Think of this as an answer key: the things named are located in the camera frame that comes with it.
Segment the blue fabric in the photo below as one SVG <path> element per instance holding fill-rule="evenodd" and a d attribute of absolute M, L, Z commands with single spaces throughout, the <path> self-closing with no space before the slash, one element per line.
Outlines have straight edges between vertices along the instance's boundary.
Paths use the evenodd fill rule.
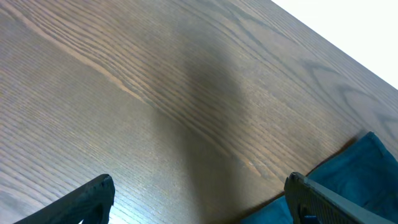
<path fill-rule="evenodd" d="M 398 223 L 398 162 L 370 132 L 308 175 L 357 205 Z M 243 224 L 293 223 L 285 197 L 278 198 Z"/>

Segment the wooden table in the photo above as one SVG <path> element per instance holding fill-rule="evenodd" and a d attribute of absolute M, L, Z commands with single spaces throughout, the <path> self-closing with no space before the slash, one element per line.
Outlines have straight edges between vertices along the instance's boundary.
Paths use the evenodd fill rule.
<path fill-rule="evenodd" d="M 398 91 L 273 2 L 0 3 L 1 223 L 102 173 L 111 223 L 228 222 L 358 133 L 398 156 Z"/>

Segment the white background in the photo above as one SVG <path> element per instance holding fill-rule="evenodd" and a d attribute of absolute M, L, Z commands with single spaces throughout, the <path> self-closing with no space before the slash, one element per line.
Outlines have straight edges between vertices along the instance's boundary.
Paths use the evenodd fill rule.
<path fill-rule="evenodd" d="M 273 0 L 398 89 L 398 0 Z"/>

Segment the table surface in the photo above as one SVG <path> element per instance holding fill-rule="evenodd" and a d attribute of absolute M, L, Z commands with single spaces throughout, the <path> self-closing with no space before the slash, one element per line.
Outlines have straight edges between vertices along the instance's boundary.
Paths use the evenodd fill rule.
<path fill-rule="evenodd" d="M 1 223 L 102 173 L 111 223 L 230 222 L 359 133 L 398 156 L 398 91 L 271 1 L 0 5 Z"/>

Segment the wood grain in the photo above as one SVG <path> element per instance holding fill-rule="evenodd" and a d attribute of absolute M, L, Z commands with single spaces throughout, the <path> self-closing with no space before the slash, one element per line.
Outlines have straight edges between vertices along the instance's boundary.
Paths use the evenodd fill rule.
<path fill-rule="evenodd" d="M 398 156 L 398 91 L 273 2 L 0 3 L 2 223 L 101 173 L 111 223 L 229 222 L 363 130 Z"/>

